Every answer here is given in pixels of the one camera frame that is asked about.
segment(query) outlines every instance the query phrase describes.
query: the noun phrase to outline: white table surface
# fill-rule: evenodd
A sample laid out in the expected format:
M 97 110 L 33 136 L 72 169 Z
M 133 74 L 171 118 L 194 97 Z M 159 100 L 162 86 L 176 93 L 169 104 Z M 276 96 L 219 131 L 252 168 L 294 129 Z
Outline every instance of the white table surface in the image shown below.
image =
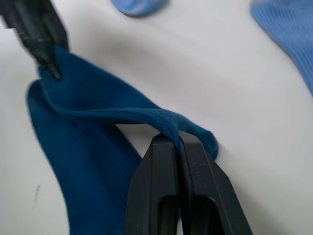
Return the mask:
M 313 234 L 313 100 L 249 0 L 171 0 L 135 20 L 109 0 L 53 2 L 71 51 L 215 134 L 217 163 L 255 235 Z M 35 66 L 2 25 L 0 72 L 0 234 L 67 235 L 62 193 L 25 104 Z M 155 134 L 121 128 L 141 155 Z

